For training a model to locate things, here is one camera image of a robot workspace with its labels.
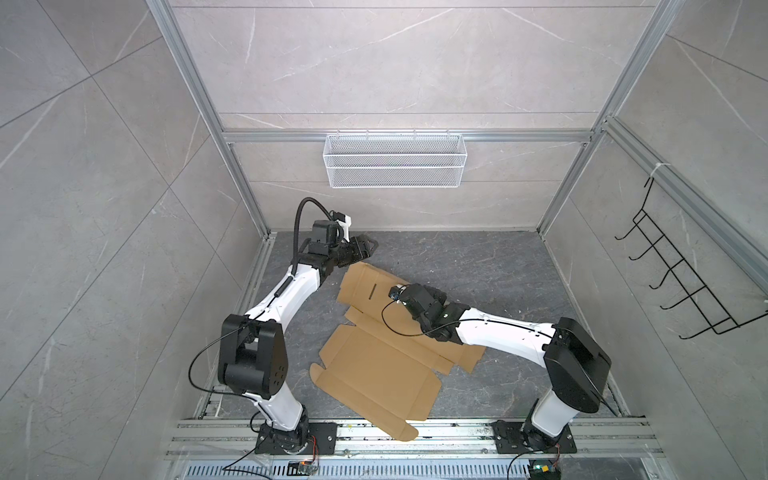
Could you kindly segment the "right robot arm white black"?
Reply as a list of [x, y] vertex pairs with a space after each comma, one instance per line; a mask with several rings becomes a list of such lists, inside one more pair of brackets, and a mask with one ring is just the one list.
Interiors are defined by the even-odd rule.
[[555, 446], [579, 413], [595, 413], [612, 361], [578, 321], [524, 322], [485, 313], [447, 300], [445, 292], [422, 284], [395, 285], [392, 304], [402, 305], [421, 334], [438, 342], [481, 346], [527, 359], [544, 368], [550, 389], [538, 399], [521, 427], [524, 444], [535, 450]]

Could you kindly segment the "brown cardboard box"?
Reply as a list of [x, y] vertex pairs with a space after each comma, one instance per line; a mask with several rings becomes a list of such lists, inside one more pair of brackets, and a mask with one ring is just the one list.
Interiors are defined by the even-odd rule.
[[472, 372], [485, 348], [421, 336], [408, 311], [390, 303], [390, 288], [403, 282], [367, 263], [349, 267], [337, 301], [349, 307], [350, 323], [322, 347], [322, 363], [310, 367], [310, 377], [392, 438], [409, 442], [418, 436], [409, 422], [426, 420], [438, 397], [438, 375], [455, 366]]

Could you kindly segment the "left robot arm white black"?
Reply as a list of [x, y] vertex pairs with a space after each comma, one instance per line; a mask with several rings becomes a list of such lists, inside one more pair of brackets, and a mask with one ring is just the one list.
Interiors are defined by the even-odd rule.
[[285, 331], [305, 301], [336, 268], [369, 258], [378, 243], [350, 234], [351, 217], [332, 211], [314, 223], [282, 280], [255, 307], [222, 323], [217, 377], [232, 394], [252, 401], [266, 424], [280, 432], [298, 432], [304, 406], [285, 385], [289, 370]]

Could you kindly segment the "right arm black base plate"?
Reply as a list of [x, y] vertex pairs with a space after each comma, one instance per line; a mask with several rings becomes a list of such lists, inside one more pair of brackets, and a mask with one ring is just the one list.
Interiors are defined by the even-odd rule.
[[497, 420], [489, 424], [499, 454], [545, 453], [574, 454], [577, 447], [566, 425], [556, 437], [549, 437], [529, 422]]

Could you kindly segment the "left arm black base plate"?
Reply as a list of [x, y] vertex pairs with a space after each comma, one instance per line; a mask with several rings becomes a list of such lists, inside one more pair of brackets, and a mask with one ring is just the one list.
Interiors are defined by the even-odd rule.
[[294, 431], [274, 429], [263, 423], [257, 437], [257, 454], [332, 455], [338, 425], [332, 422], [300, 423]]

